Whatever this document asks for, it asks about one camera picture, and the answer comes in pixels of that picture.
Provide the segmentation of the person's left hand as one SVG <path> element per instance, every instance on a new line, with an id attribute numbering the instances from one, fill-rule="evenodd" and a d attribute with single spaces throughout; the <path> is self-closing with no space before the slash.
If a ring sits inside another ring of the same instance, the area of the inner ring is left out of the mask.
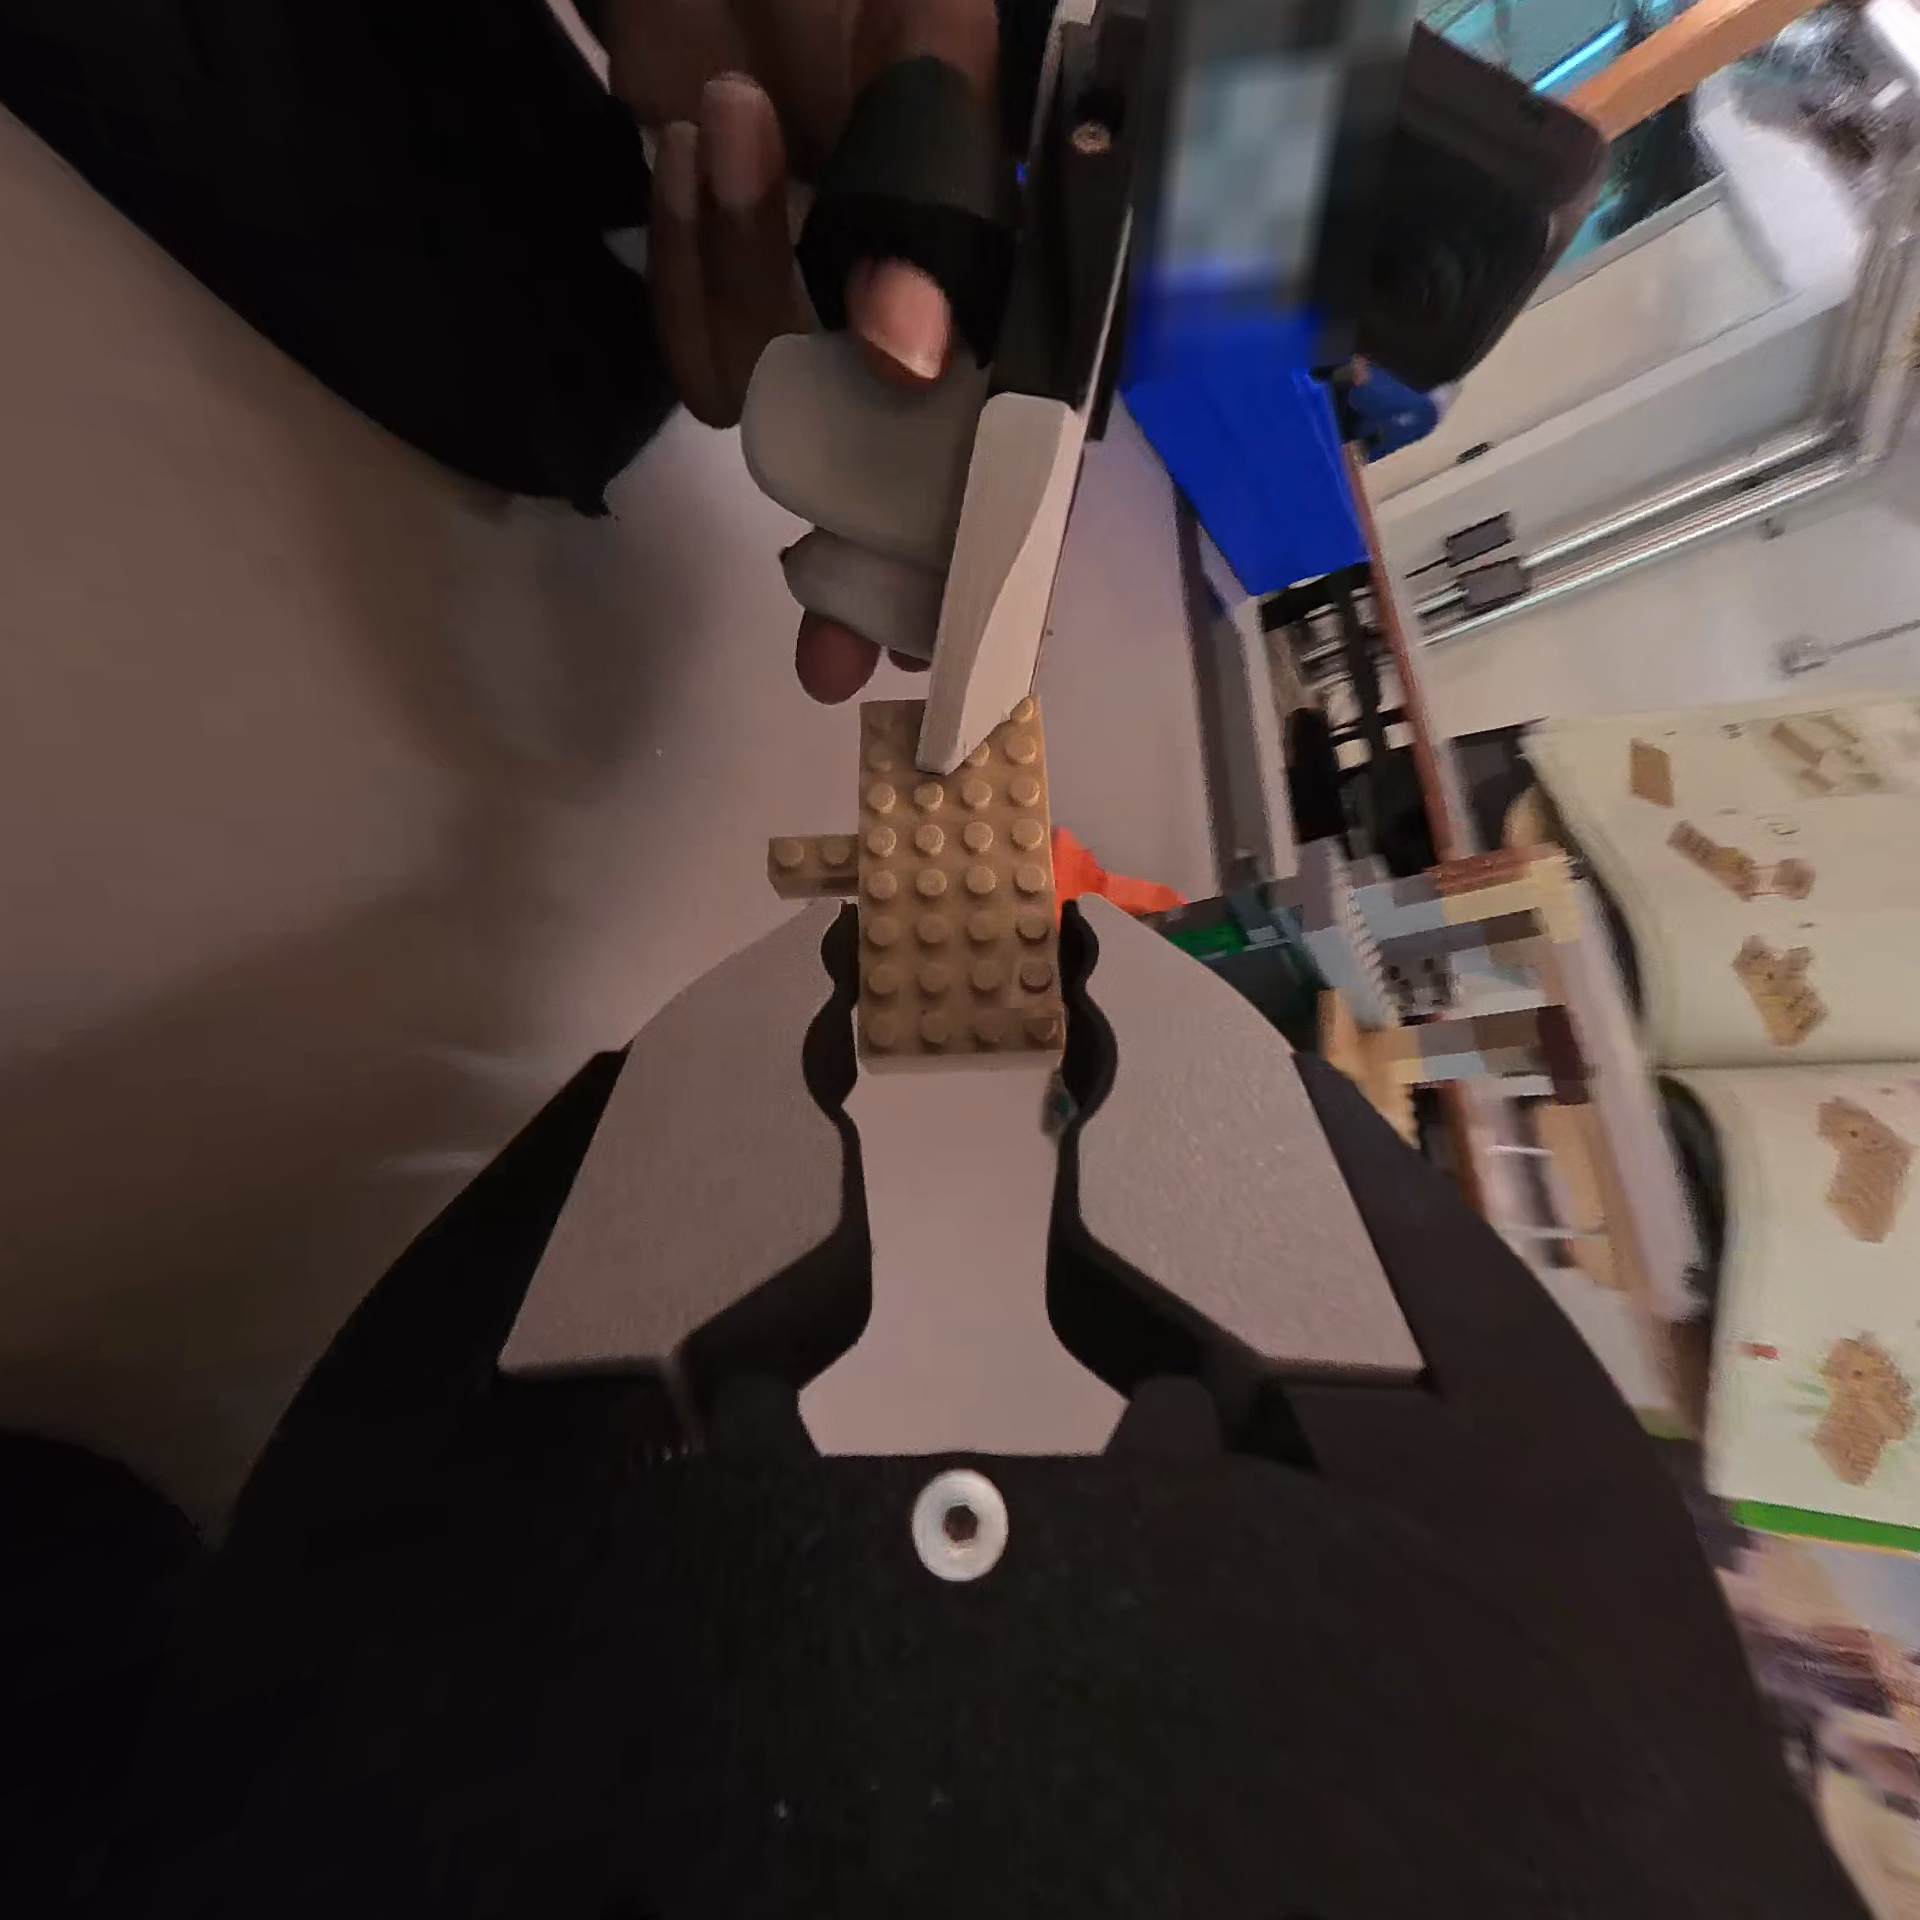
<path id="1" fill-rule="evenodd" d="M 737 427 L 763 349 L 814 326 L 793 189 L 881 70 L 934 57 L 990 106 L 1039 73 L 1052 5 L 599 5 L 611 91 L 654 142 L 646 278 L 683 408 Z"/>

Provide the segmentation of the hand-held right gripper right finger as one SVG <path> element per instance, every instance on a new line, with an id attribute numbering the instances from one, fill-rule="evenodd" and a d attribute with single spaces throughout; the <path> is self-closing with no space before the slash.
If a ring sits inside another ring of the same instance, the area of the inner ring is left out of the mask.
<path id="1" fill-rule="evenodd" d="M 1425 1355 L 1295 1047 L 1163 932 L 1067 908 L 1044 1309 L 1123 1398 L 1196 1382 L 1231 1437 L 1285 1389 L 1413 1389 Z"/>

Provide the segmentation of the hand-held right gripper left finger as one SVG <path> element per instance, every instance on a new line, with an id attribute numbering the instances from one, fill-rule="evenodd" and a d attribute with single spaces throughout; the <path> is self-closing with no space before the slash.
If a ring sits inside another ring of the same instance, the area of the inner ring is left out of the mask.
<path id="1" fill-rule="evenodd" d="M 804 906 L 628 1047 L 505 1334 L 509 1382 L 651 1382 L 696 1434 L 734 1382 L 807 1389 L 869 1327 L 848 1116 L 852 906 Z"/>

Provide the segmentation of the blue plastic bin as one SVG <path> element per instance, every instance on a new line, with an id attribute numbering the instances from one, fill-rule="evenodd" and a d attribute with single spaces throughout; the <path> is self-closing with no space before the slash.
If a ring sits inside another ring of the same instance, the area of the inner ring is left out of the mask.
<path id="1" fill-rule="evenodd" d="M 1120 396 L 1248 597 L 1359 567 L 1348 457 L 1428 439 L 1458 400 L 1458 380 L 1324 358 L 1311 310 L 1139 297 L 1129 321 Z"/>

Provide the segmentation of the grey green brick-built model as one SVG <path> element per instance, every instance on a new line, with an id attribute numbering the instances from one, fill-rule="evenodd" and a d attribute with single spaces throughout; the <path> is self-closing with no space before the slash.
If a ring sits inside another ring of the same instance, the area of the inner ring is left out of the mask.
<path id="1" fill-rule="evenodd" d="M 1644 1314 L 1686 1309 L 1686 1252 L 1662 1213 L 1636 1219 L 1597 1020 L 1577 1011 L 1587 908 L 1560 849 L 1396 877 L 1318 838 L 1295 874 L 1204 903 L 1109 874 L 1067 827 L 1052 854 L 1067 903 L 1120 908 L 1342 1069 L 1538 1276 L 1571 1270 Z"/>

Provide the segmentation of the grey desk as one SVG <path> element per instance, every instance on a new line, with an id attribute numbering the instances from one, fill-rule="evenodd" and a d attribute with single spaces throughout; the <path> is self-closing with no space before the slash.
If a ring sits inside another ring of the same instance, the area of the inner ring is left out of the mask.
<path id="1" fill-rule="evenodd" d="M 774 511 L 423 462 L 5 120 L 5 1427 L 212 1524 L 343 1319 L 848 813 Z"/>

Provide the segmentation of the black quilted seat cushion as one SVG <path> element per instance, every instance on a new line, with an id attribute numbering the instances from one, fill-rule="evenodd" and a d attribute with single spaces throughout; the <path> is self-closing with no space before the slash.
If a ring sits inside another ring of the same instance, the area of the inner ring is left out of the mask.
<path id="1" fill-rule="evenodd" d="M 5 106 L 471 484 L 597 519 L 677 403 L 641 132 L 551 5 L 5 5 Z"/>

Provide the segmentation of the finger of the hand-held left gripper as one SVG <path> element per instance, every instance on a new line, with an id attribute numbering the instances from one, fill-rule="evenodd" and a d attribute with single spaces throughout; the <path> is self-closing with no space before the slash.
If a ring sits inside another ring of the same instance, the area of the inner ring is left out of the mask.
<path id="1" fill-rule="evenodd" d="M 990 396 L 933 646 L 922 771 L 954 771 L 1032 694 L 1081 454 L 1081 407 Z"/>

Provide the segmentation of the green toy set box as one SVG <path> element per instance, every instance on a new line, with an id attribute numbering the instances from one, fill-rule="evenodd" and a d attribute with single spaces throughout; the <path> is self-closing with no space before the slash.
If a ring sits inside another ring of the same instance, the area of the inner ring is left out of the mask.
<path id="1" fill-rule="evenodd" d="M 1917 1918 L 1917 1532 L 1731 1506 L 1706 1549 L 1829 1853 L 1869 1918 Z"/>

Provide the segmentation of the large tan brick plate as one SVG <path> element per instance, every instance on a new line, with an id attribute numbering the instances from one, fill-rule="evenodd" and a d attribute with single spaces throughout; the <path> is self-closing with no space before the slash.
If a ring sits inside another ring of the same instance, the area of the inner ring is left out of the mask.
<path id="1" fill-rule="evenodd" d="M 870 1073 L 1067 1055 L 1041 708 L 916 763 L 926 704 L 862 704 L 855 1052 Z"/>

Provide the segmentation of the open instruction booklet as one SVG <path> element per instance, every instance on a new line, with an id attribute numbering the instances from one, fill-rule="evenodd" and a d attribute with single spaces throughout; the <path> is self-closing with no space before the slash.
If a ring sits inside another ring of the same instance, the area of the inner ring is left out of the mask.
<path id="1" fill-rule="evenodd" d="M 1692 1161 L 1729 1506 L 1917 1532 L 1917 696 L 1544 721 Z"/>

